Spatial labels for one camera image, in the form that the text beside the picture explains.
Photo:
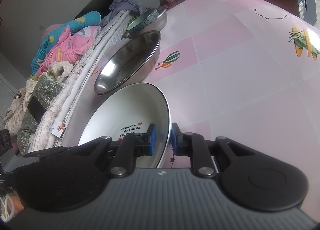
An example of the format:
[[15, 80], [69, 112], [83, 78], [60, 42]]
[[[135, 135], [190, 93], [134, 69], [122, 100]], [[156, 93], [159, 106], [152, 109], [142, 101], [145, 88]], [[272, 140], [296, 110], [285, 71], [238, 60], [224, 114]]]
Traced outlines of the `green lettuce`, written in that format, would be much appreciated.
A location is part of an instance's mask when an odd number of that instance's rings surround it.
[[132, 22], [134, 22], [137, 19], [137, 16], [133, 16], [129, 19], [128, 25], [130, 25]]

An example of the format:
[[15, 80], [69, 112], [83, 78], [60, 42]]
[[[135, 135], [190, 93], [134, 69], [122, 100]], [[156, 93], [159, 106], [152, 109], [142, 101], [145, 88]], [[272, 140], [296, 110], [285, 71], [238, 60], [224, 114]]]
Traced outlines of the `small stainless steel bowl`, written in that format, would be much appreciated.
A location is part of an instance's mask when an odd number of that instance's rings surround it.
[[140, 32], [137, 32], [133, 35], [129, 35], [129, 34], [125, 34], [125, 31], [122, 35], [122, 38], [129, 38], [129, 39], [133, 39], [134, 37], [147, 32], [147, 31], [161, 31], [167, 24], [167, 6], [160, 6], [158, 8], [156, 8], [159, 16], [153, 21], [151, 22], [147, 27], [145, 27], [143, 30], [141, 30]]

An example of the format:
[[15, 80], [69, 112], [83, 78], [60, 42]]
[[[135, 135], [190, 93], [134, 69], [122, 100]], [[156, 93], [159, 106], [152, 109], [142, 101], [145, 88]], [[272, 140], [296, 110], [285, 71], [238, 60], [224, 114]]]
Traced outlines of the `pink and blue quilt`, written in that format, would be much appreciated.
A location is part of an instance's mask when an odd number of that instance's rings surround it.
[[93, 44], [100, 32], [101, 15], [91, 11], [49, 32], [31, 62], [31, 74], [41, 75], [50, 64], [75, 64]]

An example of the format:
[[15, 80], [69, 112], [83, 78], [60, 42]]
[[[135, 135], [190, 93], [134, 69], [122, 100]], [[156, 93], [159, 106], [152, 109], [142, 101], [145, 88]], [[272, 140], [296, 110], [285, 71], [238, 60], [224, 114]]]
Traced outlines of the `light blue patterned ceramic bowl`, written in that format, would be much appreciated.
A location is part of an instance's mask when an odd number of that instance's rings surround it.
[[151, 22], [153, 22], [159, 13], [157, 9], [150, 9], [140, 15], [137, 19], [135, 19], [126, 29], [125, 34], [133, 35], [137, 32], [140, 32], [145, 27], [147, 27]]

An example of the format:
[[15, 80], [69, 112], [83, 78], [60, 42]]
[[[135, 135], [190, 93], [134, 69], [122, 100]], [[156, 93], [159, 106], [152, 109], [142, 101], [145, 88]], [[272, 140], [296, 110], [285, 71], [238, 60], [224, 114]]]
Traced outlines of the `small white card box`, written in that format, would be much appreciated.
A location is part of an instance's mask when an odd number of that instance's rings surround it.
[[53, 122], [50, 133], [58, 138], [62, 138], [64, 132], [66, 130], [66, 124], [60, 121]]

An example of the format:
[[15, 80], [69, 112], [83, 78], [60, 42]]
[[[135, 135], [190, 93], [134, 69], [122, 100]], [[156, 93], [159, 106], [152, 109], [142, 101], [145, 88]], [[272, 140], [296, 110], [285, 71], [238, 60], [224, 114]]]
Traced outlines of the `beige cloth bundle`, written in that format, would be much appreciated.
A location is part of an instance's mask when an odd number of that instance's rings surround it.
[[11, 136], [16, 135], [21, 128], [22, 119], [24, 118], [28, 105], [26, 95], [26, 88], [17, 90], [10, 107], [5, 111], [3, 124]]

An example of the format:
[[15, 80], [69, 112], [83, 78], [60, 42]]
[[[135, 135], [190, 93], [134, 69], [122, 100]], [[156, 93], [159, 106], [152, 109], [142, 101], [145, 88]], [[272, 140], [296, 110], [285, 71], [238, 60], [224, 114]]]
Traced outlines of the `black smartphone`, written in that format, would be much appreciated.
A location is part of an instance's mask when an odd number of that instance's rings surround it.
[[41, 122], [42, 117], [47, 111], [35, 96], [30, 99], [27, 108], [37, 123]]

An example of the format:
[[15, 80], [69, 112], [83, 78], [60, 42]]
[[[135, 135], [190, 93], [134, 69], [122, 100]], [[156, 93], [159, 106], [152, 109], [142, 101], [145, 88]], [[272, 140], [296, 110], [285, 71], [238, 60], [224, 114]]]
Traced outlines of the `white ceramic plate with calligraphy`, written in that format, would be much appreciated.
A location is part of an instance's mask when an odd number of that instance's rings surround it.
[[138, 168], [159, 168], [164, 160], [171, 132], [171, 114], [162, 91], [149, 83], [135, 83], [111, 95], [86, 124], [79, 145], [100, 136], [122, 140], [131, 133], [145, 133], [156, 125], [156, 142], [152, 156], [137, 158]]

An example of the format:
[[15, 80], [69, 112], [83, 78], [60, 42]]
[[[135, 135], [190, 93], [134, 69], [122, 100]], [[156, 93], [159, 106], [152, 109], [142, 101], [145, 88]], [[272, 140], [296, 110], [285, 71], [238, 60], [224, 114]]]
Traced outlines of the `green leaf patterned pillow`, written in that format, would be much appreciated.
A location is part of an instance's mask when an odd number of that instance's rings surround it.
[[48, 110], [51, 101], [62, 89], [62, 83], [52, 80], [47, 76], [41, 76], [29, 99], [27, 110], [22, 125], [17, 133], [17, 145], [20, 153], [25, 155], [29, 149], [29, 140], [35, 134], [38, 125]]

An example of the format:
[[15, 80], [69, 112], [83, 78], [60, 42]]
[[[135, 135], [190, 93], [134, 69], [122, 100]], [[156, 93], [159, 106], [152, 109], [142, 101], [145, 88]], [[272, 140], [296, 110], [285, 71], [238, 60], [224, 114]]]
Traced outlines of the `grey-blue clothing pile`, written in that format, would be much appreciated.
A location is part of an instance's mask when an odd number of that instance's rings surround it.
[[147, 11], [142, 0], [114, 0], [109, 7], [110, 12], [101, 19], [100, 26], [106, 26], [109, 21], [121, 11], [131, 11], [135, 14], [143, 14]]

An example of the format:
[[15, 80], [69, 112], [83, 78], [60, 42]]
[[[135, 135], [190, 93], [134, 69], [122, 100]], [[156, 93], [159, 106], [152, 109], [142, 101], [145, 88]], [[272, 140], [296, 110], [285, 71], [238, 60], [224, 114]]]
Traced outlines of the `white quilted mattress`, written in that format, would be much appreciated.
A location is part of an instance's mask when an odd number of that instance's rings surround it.
[[74, 66], [66, 82], [63, 83], [62, 89], [50, 101], [50, 105], [36, 130], [34, 132], [30, 131], [29, 137], [19, 135], [19, 146], [25, 153], [57, 147], [62, 144], [62, 141], [51, 133], [54, 123], [69, 124], [83, 87], [97, 66], [97, 62], [111, 47], [120, 42], [130, 17], [128, 10], [121, 10], [111, 19], [79, 63]]

